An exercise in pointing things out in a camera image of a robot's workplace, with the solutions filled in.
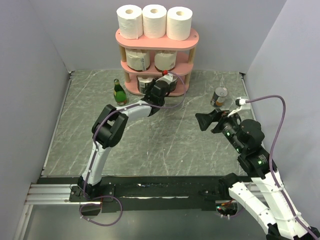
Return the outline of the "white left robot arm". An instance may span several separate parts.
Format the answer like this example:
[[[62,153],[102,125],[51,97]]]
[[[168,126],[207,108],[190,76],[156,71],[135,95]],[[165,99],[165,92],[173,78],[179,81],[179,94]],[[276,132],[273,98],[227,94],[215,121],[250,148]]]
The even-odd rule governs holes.
[[[145,95],[136,103],[114,107],[106,105],[92,127],[92,150],[87,167],[78,179],[81,195],[94,201],[99,195],[102,170],[108,155],[123,137],[129,121],[154,115],[165,104],[170,84],[163,78],[153,79]]]

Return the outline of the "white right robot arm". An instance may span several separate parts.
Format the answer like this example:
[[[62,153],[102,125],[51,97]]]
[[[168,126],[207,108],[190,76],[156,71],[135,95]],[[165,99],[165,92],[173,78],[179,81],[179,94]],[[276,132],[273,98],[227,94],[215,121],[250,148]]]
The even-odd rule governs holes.
[[[238,155],[241,168],[258,187],[265,199],[259,200],[235,173],[219,180],[218,193],[223,199],[234,199],[250,213],[266,234],[268,240],[318,240],[320,232],[310,226],[288,196],[277,166],[262,147],[265,138],[261,124],[219,108],[210,113],[196,113],[201,131],[212,123],[213,134],[222,133]]]

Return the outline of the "white paper towel roll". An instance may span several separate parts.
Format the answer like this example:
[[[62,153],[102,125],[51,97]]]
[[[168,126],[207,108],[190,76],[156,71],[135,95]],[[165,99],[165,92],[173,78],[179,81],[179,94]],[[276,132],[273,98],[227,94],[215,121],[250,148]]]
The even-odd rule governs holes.
[[[116,10],[120,35],[129,40],[138,39],[143,34],[142,9],[127,4]]]
[[[175,6],[167,11],[166,35],[174,41],[184,41],[190,36],[193,11]]]
[[[147,38],[158,39],[166,34],[167,9],[159,4],[149,4],[142,9],[143,33]]]

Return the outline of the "beige roll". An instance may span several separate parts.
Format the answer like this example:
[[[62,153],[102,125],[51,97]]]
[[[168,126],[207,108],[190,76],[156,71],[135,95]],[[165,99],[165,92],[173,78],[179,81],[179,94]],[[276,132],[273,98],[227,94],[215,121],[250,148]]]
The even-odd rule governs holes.
[[[154,55],[154,66],[158,72],[171,71],[176,66],[177,51],[156,50]]]
[[[129,68],[144,72],[150,67],[150,51],[144,49],[125,49],[126,62]]]

